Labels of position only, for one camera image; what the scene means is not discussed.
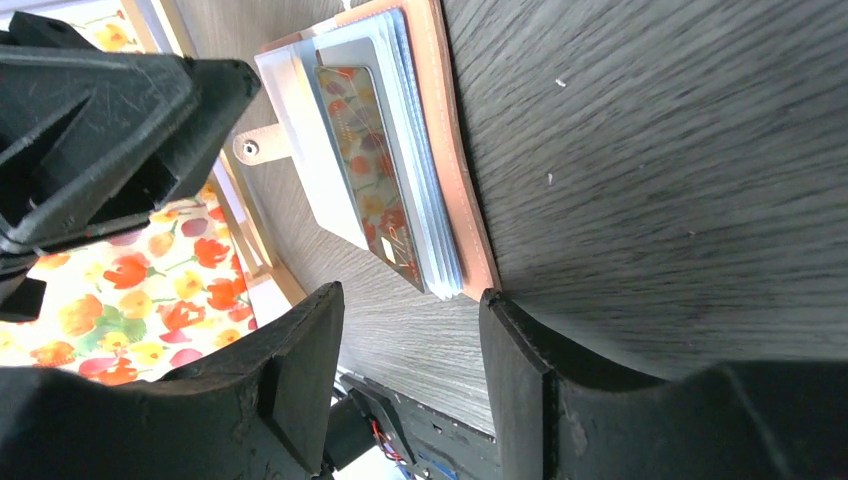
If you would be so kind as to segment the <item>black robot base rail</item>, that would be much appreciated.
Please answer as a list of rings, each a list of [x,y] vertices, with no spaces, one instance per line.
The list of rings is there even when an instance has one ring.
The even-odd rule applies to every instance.
[[[321,477],[376,447],[404,479],[501,479],[493,436],[371,379],[342,373],[333,389]]]

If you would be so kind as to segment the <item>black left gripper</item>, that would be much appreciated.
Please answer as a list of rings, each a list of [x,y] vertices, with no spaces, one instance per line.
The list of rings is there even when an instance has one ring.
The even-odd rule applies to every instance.
[[[1,321],[41,312],[34,253],[143,225],[195,195],[260,80],[236,59],[104,52],[13,15],[1,47]]]

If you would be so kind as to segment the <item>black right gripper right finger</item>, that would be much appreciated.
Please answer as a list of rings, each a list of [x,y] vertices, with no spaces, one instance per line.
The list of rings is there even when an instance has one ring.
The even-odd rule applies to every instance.
[[[583,347],[493,289],[479,327],[507,479],[847,475],[843,362],[723,362],[667,381]]]

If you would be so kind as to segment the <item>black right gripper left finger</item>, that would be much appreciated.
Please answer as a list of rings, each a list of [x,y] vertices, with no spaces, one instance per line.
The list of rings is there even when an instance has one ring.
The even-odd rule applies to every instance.
[[[1,371],[5,479],[309,479],[322,468],[345,299],[325,284],[161,379]]]

